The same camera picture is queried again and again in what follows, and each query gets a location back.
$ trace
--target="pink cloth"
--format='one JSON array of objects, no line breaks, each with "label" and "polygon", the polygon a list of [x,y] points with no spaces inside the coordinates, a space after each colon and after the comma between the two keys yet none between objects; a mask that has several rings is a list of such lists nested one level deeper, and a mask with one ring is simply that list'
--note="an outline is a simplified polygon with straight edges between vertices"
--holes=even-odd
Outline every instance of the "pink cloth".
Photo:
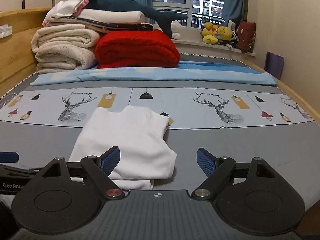
[{"label": "pink cloth", "polygon": [[76,11],[73,13],[73,16],[78,16],[81,13],[81,10],[89,3],[89,0],[83,0]]},{"label": "pink cloth", "polygon": [[68,0],[58,2],[46,15],[42,22],[47,27],[50,18],[61,18],[65,16],[78,16],[82,9],[89,3],[89,0]]}]

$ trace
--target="wooden bed frame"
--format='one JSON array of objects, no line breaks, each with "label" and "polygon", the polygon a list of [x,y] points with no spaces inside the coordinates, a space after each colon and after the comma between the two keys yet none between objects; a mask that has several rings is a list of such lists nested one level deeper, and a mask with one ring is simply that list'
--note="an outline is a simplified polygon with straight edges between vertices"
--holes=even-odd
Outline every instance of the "wooden bed frame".
[{"label": "wooden bed frame", "polygon": [[[31,51],[31,39],[42,27],[50,8],[22,9],[0,13],[0,26],[12,26],[12,35],[0,39],[0,97],[9,89],[36,72],[37,61]],[[265,72],[248,60],[242,60],[252,69]],[[295,91],[277,80],[277,87],[298,103],[317,123],[320,114]]]}]

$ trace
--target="gray bed sheet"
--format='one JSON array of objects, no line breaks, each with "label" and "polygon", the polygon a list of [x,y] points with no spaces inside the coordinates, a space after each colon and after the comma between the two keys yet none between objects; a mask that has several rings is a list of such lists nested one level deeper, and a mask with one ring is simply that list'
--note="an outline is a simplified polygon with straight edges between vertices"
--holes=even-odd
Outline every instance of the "gray bed sheet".
[{"label": "gray bed sheet", "polygon": [[[282,93],[276,87],[199,81],[93,81],[28,87],[21,90],[67,89],[77,87],[189,87],[228,89],[265,93]],[[0,122],[0,151],[18,152],[17,167],[45,166],[54,157],[67,160],[81,128],[53,127]],[[196,152],[204,147],[215,156],[230,156],[237,162],[264,158],[302,196],[306,209],[320,199],[320,127],[315,122],[246,128],[208,130],[168,130],[164,136],[177,153],[174,174],[170,179],[156,180],[154,190],[187,189],[192,192],[206,176],[196,163]],[[12,196],[2,196],[10,205]]]}]

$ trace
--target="metal screw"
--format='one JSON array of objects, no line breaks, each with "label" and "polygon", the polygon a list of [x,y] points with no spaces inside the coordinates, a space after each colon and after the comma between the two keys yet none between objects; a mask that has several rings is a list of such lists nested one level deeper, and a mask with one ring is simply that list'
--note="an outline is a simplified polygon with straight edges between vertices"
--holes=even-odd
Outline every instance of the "metal screw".
[{"label": "metal screw", "polygon": [[195,191],[195,195],[198,197],[207,197],[210,195],[210,191],[204,188],[199,188]]},{"label": "metal screw", "polygon": [[109,197],[119,197],[121,194],[122,194],[122,190],[118,189],[118,188],[112,188],[112,189],[109,189],[106,194],[109,196]]}]

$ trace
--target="deer print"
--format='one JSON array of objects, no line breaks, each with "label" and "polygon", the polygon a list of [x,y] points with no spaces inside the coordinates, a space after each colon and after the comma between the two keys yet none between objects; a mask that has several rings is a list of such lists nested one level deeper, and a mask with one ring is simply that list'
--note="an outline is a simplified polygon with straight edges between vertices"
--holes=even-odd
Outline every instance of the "deer print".
[{"label": "deer print", "polygon": [[196,99],[193,99],[193,98],[191,99],[197,103],[214,107],[216,109],[218,116],[223,122],[228,124],[233,124],[233,123],[242,123],[244,121],[244,118],[239,114],[226,114],[225,112],[222,111],[222,108],[224,107],[224,105],[229,103],[229,99],[226,101],[223,98],[221,98],[219,95],[216,95],[222,100],[222,102],[219,100],[219,103],[217,105],[214,105],[213,103],[211,103],[210,101],[207,101],[206,99],[204,99],[202,102],[199,100],[199,98],[202,95],[210,95],[210,96],[215,96],[215,95],[205,94],[205,93],[196,93],[196,95],[198,96]]},{"label": "deer print", "polygon": [[300,106],[298,106],[291,98],[280,97],[280,99],[281,99],[281,102],[284,103],[285,105],[291,106],[293,109],[296,109],[304,118],[310,119],[309,115],[305,111],[303,111],[303,109]]},{"label": "deer print", "polygon": [[67,96],[66,98],[61,98],[61,101],[65,103],[64,106],[66,107],[66,109],[60,114],[58,120],[60,122],[79,122],[81,120],[86,119],[87,117],[86,114],[73,113],[72,110],[81,104],[91,102],[92,100],[95,100],[97,98],[97,97],[92,98],[90,95],[88,96],[89,96],[88,100],[84,101],[84,99],[82,99],[82,101],[77,102],[74,105],[70,104],[71,95]]}]

